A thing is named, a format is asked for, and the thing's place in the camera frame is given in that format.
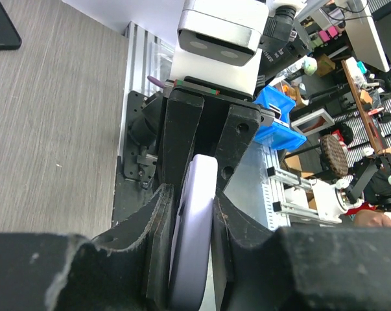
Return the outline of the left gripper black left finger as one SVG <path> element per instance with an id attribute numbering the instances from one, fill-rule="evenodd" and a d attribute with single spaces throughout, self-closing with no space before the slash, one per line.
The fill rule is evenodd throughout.
<path id="1" fill-rule="evenodd" d="M 165 310 L 174 189 L 81 235 L 0 233 L 0 310 Z"/>

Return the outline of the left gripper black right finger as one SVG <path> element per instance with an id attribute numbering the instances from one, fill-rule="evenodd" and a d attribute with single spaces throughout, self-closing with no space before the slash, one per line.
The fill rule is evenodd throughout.
<path id="1" fill-rule="evenodd" d="M 217 310 L 391 310 L 391 228 L 271 231 L 217 191 L 211 253 Z"/>

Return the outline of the lavender smartphone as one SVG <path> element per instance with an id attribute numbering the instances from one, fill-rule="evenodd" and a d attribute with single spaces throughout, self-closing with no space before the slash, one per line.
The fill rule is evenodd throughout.
<path id="1" fill-rule="evenodd" d="M 204 297 L 218 163 L 198 154 L 189 164 L 172 238 L 169 310 L 198 310 Z"/>

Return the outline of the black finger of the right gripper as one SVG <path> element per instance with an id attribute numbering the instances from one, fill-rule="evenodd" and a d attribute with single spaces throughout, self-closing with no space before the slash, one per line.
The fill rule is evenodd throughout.
<path id="1" fill-rule="evenodd" d="M 182 191 L 203 108 L 204 99 L 188 89 L 173 89 L 162 102 L 156 180 L 172 185 L 175 194 Z"/>
<path id="2" fill-rule="evenodd" d="M 230 105 L 215 150 L 219 171 L 217 187 L 225 190 L 260 125 L 260 112 L 246 106 Z"/>

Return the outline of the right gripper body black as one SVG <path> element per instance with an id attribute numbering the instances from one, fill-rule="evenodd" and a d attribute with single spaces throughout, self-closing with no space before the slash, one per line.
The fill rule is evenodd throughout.
<path id="1" fill-rule="evenodd" d="M 246 106 L 260 112 L 260 125 L 270 126 L 275 113 L 252 102 L 252 96 L 246 93 L 218 86 L 203 80 L 187 76 L 182 79 L 168 79 L 165 82 L 164 96 L 169 97 L 173 89 L 188 89 L 204 99 L 204 108 L 195 133 L 192 153 L 214 156 L 230 105 Z"/>

